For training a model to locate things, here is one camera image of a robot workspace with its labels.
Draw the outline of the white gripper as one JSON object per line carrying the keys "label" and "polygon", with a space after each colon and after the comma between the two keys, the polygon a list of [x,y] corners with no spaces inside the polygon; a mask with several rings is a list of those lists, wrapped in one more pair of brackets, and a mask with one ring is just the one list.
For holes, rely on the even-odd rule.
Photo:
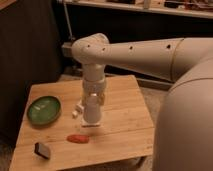
{"label": "white gripper", "polygon": [[82,106],[85,106],[87,103],[87,98],[91,94],[96,94],[99,97],[99,105],[103,106],[105,103],[105,88],[106,88],[106,80],[101,79],[98,81],[88,81],[86,79],[83,80],[83,95],[81,99]]}

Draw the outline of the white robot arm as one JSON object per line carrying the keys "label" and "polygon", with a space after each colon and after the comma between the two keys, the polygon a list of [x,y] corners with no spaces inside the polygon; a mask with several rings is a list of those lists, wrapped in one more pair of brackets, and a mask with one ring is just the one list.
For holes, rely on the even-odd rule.
{"label": "white robot arm", "polygon": [[97,33],[76,40],[71,51],[90,86],[100,78],[92,67],[102,64],[153,76],[147,84],[167,90],[155,124],[153,171],[213,171],[213,37],[111,44]]}

